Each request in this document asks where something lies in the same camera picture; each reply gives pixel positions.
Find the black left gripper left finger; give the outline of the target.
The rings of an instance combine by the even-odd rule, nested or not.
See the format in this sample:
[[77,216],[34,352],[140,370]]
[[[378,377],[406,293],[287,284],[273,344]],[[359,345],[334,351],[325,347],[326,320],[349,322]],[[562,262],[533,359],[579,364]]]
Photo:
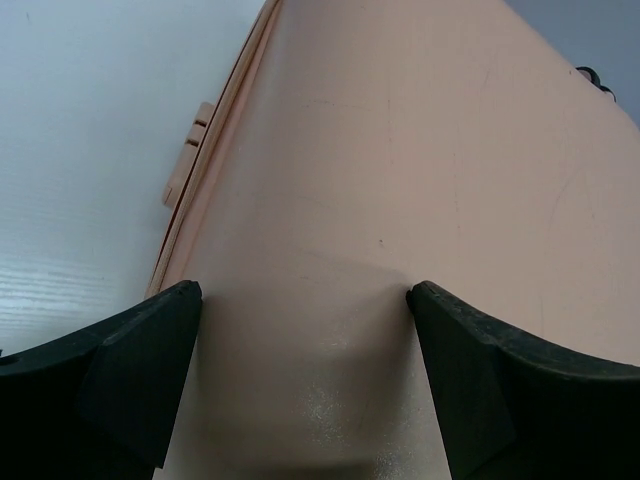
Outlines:
[[1,359],[4,479],[150,479],[163,467],[202,309],[181,281]]

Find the pink hard-shell suitcase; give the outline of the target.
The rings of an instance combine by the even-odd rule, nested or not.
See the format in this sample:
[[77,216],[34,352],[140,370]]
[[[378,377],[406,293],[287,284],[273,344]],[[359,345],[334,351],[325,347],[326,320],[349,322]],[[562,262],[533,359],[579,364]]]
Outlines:
[[268,1],[167,183],[159,479],[445,479],[406,292],[639,360],[639,130],[502,1]]

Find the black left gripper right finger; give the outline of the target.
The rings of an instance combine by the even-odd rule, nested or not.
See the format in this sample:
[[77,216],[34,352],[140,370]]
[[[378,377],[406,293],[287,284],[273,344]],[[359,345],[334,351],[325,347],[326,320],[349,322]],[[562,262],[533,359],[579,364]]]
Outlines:
[[455,479],[635,479],[639,370],[559,346],[435,283],[406,295]]

